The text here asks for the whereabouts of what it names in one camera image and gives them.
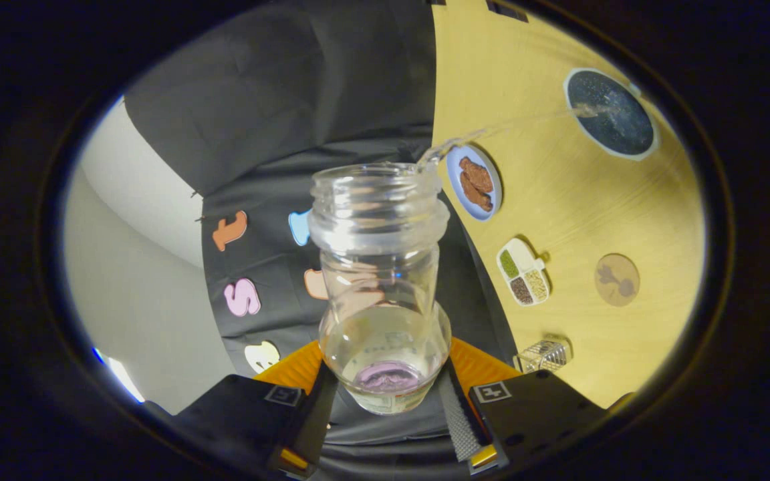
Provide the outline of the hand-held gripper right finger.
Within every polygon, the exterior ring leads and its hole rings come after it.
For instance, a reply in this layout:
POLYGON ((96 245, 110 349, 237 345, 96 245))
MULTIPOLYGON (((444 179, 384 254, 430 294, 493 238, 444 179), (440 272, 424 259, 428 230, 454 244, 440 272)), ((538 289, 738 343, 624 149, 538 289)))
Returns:
POLYGON ((471 477, 513 477, 556 462, 608 417, 552 372, 521 373, 458 338, 438 380, 455 456, 471 477))

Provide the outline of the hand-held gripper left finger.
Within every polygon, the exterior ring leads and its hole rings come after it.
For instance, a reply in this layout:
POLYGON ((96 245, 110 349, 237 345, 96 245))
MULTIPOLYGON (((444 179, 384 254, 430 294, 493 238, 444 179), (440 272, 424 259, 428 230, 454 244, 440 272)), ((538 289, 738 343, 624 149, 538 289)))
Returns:
POLYGON ((226 375, 174 417, 202 451, 257 478, 317 470, 338 380, 317 341, 256 377, 226 375))

